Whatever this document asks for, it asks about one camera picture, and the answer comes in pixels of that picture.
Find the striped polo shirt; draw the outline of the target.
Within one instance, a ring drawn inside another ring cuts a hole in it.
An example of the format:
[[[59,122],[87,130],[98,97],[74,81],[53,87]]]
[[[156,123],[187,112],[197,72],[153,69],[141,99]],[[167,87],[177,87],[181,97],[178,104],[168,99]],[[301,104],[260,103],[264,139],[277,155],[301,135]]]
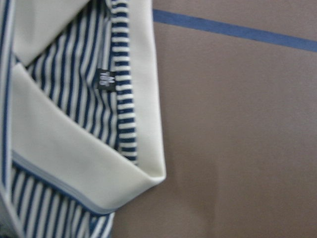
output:
[[[109,238],[165,177],[152,2],[1,1],[1,237]]]

